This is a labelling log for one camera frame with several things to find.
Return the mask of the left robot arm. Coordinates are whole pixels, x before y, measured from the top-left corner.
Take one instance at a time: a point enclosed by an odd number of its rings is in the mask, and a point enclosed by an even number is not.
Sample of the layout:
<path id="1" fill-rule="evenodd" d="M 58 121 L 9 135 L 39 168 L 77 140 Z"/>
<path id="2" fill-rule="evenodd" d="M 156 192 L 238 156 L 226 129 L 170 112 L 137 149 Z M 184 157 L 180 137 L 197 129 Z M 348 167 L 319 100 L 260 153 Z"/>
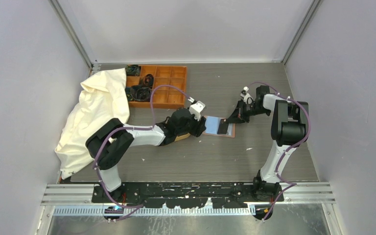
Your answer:
<path id="1" fill-rule="evenodd" d="M 94 159 L 94 168 L 111 202 L 123 196 L 118 163 L 130 147 L 166 146 L 189 136 L 199 137 L 206 130 L 206 117 L 188 108 L 179 108 L 153 126 L 133 126 L 113 118 L 90 136 L 85 146 Z"/>

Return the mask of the yellow oval tray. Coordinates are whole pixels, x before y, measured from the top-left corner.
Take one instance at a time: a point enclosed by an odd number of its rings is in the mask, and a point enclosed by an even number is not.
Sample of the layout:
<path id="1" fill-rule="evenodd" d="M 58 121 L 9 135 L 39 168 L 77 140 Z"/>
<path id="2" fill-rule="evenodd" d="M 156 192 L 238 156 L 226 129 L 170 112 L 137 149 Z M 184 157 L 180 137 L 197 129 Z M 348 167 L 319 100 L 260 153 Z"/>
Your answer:
<path id="1" fill-rule="evenodd" d="M 175 137 L 174 142 L 184 140 L 184 139 L 188 138 L 189 136 L 191 136 L 190 133 L 186 133 L 186 134 L 183 134 L 183 135 L 177 135 L 177 136 Z"/>

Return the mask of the black card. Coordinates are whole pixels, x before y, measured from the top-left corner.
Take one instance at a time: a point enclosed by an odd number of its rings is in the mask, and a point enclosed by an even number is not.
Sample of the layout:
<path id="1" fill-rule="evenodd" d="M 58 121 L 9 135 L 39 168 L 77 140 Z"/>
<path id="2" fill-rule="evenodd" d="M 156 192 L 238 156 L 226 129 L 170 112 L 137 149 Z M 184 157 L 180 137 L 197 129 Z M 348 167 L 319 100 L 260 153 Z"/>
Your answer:
<path id="1" fill-rule="evenodd" d="M 223 118 L 219 122 L 219 126 L 217 129 L 217 134 L 219 135 L 227 135 L 228 134 L 228 129 L 229 129 L 230 123 L 227 121 L 226 118 Z"/>

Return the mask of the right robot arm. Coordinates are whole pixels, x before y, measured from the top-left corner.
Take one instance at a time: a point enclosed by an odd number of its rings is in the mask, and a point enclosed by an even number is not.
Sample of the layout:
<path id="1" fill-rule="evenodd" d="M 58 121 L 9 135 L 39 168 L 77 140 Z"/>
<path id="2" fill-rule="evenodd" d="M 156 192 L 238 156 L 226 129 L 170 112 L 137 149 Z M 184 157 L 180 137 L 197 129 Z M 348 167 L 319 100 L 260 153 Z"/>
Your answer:
<path id="1" fill-rule="evenodd" d="M 271 138 L 273 144 L 263 167 L 253 179 L 252 194 L 258 201 L 280 192 L 282 172 L 291 154 L 304 143 L 311 131 L 308 103 L 282 97 L 270 92 L 271 87 L 261 83 L 252 97 L 248 87 L 240 93 L 240 100 L 232 114 L 220 121 L 218 133 L 226 134 L 231 124 L 248 123 L 251 116 L 272 116 Z"/>

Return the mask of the tan leather card holder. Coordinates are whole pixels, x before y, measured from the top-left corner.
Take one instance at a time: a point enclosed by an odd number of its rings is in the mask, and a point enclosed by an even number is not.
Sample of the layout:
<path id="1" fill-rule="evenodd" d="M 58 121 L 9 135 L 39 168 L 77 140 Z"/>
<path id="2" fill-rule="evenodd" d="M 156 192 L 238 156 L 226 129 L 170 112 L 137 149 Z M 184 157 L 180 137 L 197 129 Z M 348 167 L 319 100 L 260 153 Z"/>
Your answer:
<path id="1" fill-rule="evenodd" d="M 214 117 L 214 116 L 205 116 L 206 123 L 205 123 L 205 131 L 203 132 L 204 135 L 211 135 L 211 136 L 219 136 L 219 137 L 228 137 L 234 138 L 235 137 L 235 124 L 230 123 L 227 126 L 227 130 L 224 133 L 225 125 L 221 125 L 221 121 L 223 118 L 221 117 Z"/>

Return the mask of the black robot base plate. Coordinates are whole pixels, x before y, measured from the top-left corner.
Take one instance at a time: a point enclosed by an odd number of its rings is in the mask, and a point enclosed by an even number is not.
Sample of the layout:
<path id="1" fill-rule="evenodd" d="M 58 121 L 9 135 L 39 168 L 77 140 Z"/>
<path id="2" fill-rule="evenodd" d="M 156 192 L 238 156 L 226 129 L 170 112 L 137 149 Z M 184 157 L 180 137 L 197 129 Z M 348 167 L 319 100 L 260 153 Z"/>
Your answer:
<path id="1" fill-rule="evenodd" d="M 125 182 L 118 189 L 105 193 L 102 186 L 93 190 L 93 203 L 115 200 L 129 206 L 170 209 L 203 208 L 210 201 L 214 209 L 245 208 L 247 203 L 284 201 L 280 184 L 265 188 L 256 182 Z"/>

